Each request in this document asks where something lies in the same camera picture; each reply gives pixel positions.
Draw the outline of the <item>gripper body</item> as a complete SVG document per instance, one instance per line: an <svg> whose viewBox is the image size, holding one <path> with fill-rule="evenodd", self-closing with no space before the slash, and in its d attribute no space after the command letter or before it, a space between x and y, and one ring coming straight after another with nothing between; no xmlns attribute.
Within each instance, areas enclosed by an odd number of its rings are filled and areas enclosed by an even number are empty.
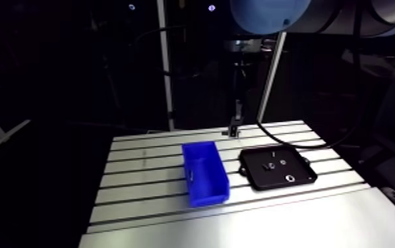
<svg viewBox="0 0 395 248"><path fill-rule="evenodd" d="M243 104L241 100L235 100L229 110L229 125L222 134L229 138L237 138L239 136L239 127L243 124Z"/></svg>

